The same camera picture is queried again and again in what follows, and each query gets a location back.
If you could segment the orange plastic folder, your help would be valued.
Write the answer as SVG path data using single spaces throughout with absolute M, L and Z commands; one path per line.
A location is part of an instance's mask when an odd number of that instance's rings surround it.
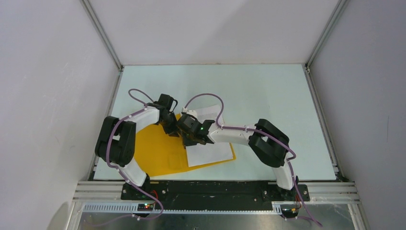
M 201 169 L 188 166 L 182 139 L 170 137 L 161 125 L 149 125 L 137 132 L 134 159 L 150 177 Z

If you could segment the printed paper sheet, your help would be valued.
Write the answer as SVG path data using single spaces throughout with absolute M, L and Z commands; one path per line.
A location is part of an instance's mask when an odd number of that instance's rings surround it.
M 216 120 L 220 112 L 220 105 L 213 105 L 206 108 L 196 109 L 199 122 L 204 120 Z M 220 164 L 236 159 L 234 150 L 230 143 L 215 143 L 186 147 L 187 162 L 189 167 L 202 168 L 214 164 Z

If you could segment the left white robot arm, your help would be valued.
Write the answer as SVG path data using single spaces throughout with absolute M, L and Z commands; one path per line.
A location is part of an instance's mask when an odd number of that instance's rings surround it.
M 161 94 L 157 101 L 145 103 L 137 112 L 121 119 L 107 116 L 103 121 L 95 155 L 133 185 L 133 194 L 139 199 L 147 199 L 151 195 L 151 186 L 145 183 L 148 174 L 134 159 L 136 134 L 149 125 L 161 125 L 165 134 L 178 137 L 177 119 L 173 112 L 177 104 L 173 97 Z

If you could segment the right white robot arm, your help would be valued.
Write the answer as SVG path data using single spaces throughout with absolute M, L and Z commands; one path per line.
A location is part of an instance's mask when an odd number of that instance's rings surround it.
M 272 168 L 279 196 L 291 200 L 297 195 L 296 176 L 289 166 L 296 154 L 289 148 L 289 138 L 268 120 L 259 119 L 254 127 L 219 126 L 214 120 L 201 123 L 196 117 L 183 114 L 176 127 L 186 146 L 216 143 L 249 146 L 263 164 Z

